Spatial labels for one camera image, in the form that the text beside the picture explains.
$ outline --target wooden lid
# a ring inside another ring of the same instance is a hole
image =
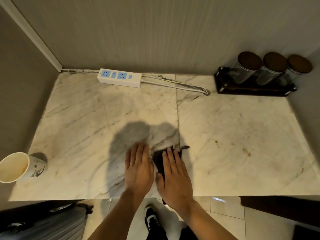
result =
[[[311,62],[299,55],[290,55],[287,59],[289,67],[299,73],[309,73],[312,71]]]
[[[266,53],[263,57],[263,64],[274,72],[284,72],[288,69],[287,59],[277,52]]]
[[[241,52],[238,55],[238,62],[241,66],[251,71],[259,70],[263,65],[261,58],[249,51]]]

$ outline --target pant leg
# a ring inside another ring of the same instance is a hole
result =
[[[187,226],[182,228],[179,240],[198,240],[191,228]]]
[[[161,226],[153,227],[149,231],[146,240],[168,240],[167,233]]]

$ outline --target power strip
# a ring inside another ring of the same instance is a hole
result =
[[[101,68],[98,72],[98,80],[100,83],[140,88],[141,73],[124,72]]]

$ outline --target black and white sneaker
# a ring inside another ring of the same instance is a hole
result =
[[[148,231],[150,231],[154,227],[161,227],[158,222],[157,213],[151,205],[147,205],[144,209],[144,222],[146,223]]]

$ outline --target marble countertop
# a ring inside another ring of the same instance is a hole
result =
[[[286,98],[219,95],[212,76],[163,74],[210,96],[96,76],[59,75],[29,150],[45,154],[48,170],[18,181],[10,201],[118,198],[125,152],[142,139],[150,153],[190,146],[182,157],[194,196],[320,194],[320,167]],[[160,198],[155,184],[146,197]]]

